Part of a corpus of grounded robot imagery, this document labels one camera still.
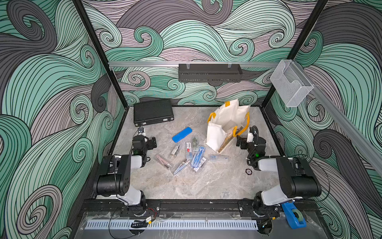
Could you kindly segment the clear case pink compass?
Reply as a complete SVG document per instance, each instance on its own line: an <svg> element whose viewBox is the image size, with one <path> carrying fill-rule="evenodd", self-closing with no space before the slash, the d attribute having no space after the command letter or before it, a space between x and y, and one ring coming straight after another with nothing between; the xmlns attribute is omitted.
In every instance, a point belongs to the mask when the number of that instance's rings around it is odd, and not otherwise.
<svg viewBox="0 0 382 239"><path fill-rule="evenodd" d="M171 169L173 167L173 165L160 154L155 155L155 160L167 169Z"/></svg>

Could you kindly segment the small clear case silver compass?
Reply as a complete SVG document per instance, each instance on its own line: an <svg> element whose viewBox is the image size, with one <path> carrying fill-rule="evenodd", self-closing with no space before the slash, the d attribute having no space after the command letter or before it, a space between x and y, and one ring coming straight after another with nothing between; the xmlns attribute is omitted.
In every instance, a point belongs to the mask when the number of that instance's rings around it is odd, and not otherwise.
<svg viewBox="0 0 382 239"><path fill-rule="evenodd" d="M177 155L178 151L179 151L179 148L180 148L180 146L179 146L179 145L176 145L176 146L172 149L170 155L171 155L172 157L175 157L175 156Z"/></svg>

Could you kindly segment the white canvas bag yellow handles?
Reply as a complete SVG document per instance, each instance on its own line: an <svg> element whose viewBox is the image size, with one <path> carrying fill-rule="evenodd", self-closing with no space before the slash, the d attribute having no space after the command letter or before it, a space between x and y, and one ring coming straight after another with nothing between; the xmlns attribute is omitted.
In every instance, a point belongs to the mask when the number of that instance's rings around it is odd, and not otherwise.
<svg viewBox="0 0 382 239"><path fill-rule="evenodd" d="M236 137L245 133L250 123L249 110L250 106L241 106L239 100L235 99L212 112L208 119L207 146L217 152L234 127L237 127Z"/></svg>

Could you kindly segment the clear case red label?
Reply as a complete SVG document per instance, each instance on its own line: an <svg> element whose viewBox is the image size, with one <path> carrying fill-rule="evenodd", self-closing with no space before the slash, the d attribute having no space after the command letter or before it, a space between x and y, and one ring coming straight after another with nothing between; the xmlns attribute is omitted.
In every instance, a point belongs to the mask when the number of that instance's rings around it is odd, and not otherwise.
<svg viewBox="0 0 382 239"><path fill-rule="evenodd" d="M192 143L186 142L186 159L192 160L193 159L193 149L192 149Z"/></svg>

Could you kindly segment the clear case green label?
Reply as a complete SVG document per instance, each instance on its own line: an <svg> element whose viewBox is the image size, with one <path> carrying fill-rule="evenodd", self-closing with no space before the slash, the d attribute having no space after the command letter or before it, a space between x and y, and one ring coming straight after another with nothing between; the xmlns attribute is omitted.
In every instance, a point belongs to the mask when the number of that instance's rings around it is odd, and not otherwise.
<svg viewBox="0 0 382 239"><path fill-rule="evenodd" d="M200 145L199 145L198 138L196 136L193 136L193 138L192 138L192 150L194 152L197 152L199 150L199 147L200 147Z"/></svg>

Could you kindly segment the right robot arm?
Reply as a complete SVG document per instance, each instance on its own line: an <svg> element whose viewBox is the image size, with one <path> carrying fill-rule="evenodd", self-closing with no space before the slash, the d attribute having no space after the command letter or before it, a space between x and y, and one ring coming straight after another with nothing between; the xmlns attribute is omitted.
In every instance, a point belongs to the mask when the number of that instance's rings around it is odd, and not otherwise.
<svg viewBox="0 0 382 239"><path fill-rule="evenodd" d="M266 191L256 193L253 209L257 214L266 214L273 206L296 199L318 197L321 185L306 159L265 155L266 140L253 137L252 141L238 137L236 145L248 151L247 165L256 171L275 172L279 182Z"/></svg>

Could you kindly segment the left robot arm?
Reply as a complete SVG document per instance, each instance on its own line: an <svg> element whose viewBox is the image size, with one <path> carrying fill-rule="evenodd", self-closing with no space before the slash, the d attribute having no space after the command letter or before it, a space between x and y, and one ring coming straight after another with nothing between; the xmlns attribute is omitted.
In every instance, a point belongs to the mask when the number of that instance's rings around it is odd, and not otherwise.
<svg viewBox="0 0 382 239"><path fill-rule="evenodd" d="M141 190L130 185L131 170L143 168L149 157L147 152L156 148L156 138L136 135L129 154L104 156L93 184L96 196L115 198L125 206L146 209L146 198Z"/></svg>

